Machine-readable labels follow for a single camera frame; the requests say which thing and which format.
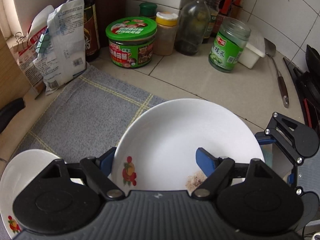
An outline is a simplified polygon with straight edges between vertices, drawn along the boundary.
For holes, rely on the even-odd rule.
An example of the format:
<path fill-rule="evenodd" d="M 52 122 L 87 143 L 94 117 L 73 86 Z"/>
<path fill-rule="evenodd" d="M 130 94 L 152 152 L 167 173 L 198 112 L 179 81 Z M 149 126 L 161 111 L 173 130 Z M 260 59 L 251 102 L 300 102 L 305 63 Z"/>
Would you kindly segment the white fruit-pattern plate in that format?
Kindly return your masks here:
<path fill-rule="evenodd" d="M 58 158 L 45 150 L 26 150 L 16 155 L 4 169 L 1 177 L 1 222 L 9 239 L 13 239 L 22 229 L 12 209 L 15 198 L 49 163 Z"/>

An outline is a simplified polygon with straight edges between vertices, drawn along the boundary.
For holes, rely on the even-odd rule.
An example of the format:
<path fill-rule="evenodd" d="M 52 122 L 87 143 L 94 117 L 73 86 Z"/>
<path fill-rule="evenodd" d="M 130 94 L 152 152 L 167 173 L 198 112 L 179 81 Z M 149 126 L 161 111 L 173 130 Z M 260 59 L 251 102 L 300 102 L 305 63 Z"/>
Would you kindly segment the white plate with stain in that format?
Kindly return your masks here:
<path fill-rule="evenodd" d="M 196 150 L 237 163 L 263 159 L 247 125 L 234 113 L 200 99 L 177 99 L 143 113 L 124 133 L 113 160 L 111 180 L 131 190 L 185 190 L 199 172 Z"/>

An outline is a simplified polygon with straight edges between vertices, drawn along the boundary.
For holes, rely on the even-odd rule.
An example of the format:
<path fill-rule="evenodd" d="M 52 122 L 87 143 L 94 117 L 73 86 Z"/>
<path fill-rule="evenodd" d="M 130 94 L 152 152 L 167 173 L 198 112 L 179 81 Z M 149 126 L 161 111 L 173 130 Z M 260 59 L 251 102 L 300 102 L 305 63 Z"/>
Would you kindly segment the black gas stove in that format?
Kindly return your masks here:
<path fill-rule="evenodd" d="M 283 58 L 299 98 L 304 122 L 319 133 L 319 53 L 306 46 L 306 65 L 303 72 L 292 61 Z"/>

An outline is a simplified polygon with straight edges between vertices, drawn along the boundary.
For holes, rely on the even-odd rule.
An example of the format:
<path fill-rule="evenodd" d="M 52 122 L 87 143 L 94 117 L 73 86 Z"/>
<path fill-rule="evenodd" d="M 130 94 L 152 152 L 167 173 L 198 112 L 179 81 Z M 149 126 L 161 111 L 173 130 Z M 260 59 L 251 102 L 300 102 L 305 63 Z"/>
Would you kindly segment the grey checked towel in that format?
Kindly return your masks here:
<path fill-rule="evenodd" d="M 163 102 L 95 67 L 50 95 L 24 96 L 21 110 L 1 133 L 1 161 L 39 149 L 69 163 L 99 157 L 116 146 L 145 111 Z"/>

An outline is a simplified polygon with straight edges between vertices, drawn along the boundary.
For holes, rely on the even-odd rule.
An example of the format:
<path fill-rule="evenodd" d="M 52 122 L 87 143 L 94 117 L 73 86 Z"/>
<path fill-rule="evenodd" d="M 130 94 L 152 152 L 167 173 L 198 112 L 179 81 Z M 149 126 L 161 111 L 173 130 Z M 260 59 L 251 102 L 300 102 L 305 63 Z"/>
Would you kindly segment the white plastic box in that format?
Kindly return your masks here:
<path fill-rule="evenodd" d="M 248 69 L 252 69 L 257 61 L 265 57 L 266 54 L 263 35 L 256 27 L 252 25 L 249 27 L 251 34 L 238 62 Z"/>

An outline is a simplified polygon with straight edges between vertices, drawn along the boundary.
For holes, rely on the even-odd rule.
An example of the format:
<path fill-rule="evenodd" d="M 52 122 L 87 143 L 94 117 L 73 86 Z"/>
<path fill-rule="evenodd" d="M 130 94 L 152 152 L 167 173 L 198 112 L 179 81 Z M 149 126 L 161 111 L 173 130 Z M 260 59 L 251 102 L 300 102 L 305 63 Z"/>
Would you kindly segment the bamboo cutting board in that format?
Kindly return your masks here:
<path fill-rule="evenodd" d="M 24 97 L 30 89 L 30 83 L 16 63 L 1 32 L 0 51 L 0 107 L 17 98 Z"/>

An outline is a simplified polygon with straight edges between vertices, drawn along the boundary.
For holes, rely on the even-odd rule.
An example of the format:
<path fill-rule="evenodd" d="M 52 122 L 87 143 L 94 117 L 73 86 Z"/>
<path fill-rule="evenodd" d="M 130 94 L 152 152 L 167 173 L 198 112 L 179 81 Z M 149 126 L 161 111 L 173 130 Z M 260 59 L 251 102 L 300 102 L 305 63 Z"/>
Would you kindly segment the green label glass jar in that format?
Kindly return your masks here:
<path fill-rule="evenodd" d="M 213 42 L 208 60 L 221 72 L 231 72 L 249 40 L 251 29 L 234 18 L 223 20 Z"/>

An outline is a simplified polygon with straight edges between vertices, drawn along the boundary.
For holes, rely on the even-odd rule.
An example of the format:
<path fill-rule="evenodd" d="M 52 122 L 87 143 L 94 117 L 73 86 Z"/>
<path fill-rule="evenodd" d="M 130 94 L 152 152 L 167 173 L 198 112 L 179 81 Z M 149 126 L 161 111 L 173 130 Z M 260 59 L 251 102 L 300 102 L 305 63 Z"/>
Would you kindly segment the red white seasoning bag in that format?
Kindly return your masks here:
<path fill-rule="evenodd" d="M 29 81 L 35 97 L 37 97 L 45 88 L 43 76 L 33 63 L 38 55 L 35 47 L 37 42 L 39 42 L 41 35 L 46 32 L 47 19 L 49 14 L 53 11 L 54 7 L 48 5 L 35 16 L 29 28 L 27 37 L 17 49 L 17 64 Z"/>

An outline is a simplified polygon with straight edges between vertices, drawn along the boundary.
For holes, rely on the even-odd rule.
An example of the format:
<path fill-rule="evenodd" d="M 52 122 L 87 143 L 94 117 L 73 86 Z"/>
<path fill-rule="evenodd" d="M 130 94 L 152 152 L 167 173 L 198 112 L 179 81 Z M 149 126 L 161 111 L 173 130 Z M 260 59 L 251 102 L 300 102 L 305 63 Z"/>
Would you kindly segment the clear glass bottle red cap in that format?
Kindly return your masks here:
<path fill-rule="evenodd" d="M 183 55 L 195 55 L 202 44 L 210 20 L 206 1 L 193 0 L 180 13 L 174 47 Z"/>

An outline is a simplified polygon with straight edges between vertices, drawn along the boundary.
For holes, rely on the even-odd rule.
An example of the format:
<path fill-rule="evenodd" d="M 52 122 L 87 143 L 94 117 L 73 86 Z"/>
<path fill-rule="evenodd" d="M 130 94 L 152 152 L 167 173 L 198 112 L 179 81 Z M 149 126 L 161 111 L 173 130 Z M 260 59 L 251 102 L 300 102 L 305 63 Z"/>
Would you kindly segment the yellow lid spice jar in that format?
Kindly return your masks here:
<path fill-rule="evenodd" d="M 159 56 L 169 56 L 174 49 L 178 15 L 170 12 L 157 12 L 157 33 L 153 44 L 153 52 Z"/>

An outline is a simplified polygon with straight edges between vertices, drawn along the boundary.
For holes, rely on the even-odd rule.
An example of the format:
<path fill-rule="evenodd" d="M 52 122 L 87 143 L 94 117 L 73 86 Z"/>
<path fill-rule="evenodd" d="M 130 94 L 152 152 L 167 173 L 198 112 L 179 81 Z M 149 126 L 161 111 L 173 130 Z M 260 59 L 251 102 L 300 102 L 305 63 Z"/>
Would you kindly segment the green lid sauce jar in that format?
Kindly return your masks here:
<path fill-rule="evenodd" d="M 153 56 L 157 23 L 147 17 L 126 17 L 106 28 L 111 61 L 121 68 L 140 68 Z"/>

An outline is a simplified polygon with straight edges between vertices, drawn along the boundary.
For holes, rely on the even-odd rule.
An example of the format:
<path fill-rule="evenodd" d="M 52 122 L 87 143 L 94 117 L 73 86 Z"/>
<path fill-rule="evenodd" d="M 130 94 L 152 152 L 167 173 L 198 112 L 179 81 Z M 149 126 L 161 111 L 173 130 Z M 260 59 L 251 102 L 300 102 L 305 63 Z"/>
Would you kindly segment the dark oil bottle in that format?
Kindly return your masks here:
<path fill-rule="evenodd" d="M 206 1 L 206 5 L 210 11 L 210 20 L 209 20 L 206 32 L 204 33 L 204 38 L 203 38 L 202 43 L 207 43 L 209 41 L 209 38 L 210 38 L 212 31 L 213 31 L 213 27 L 216 22 L 217 15 L 220 11 L 219 5 L 220 5 L 221 1 L 222 0 L 207 0 Z"/>

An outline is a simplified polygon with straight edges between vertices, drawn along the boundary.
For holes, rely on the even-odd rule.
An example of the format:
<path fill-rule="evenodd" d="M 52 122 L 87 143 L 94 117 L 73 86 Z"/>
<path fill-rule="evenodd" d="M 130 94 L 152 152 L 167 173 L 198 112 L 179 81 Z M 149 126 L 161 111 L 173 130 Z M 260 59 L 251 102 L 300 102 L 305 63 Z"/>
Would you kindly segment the dark soy sauce bottle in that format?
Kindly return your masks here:
<path fill-rule="evenodd" d="M 97 16 L 94 0 L 84 0 L 84 3 L 84 38 L 86 61 L 92 62 L 100 54 Z"/>

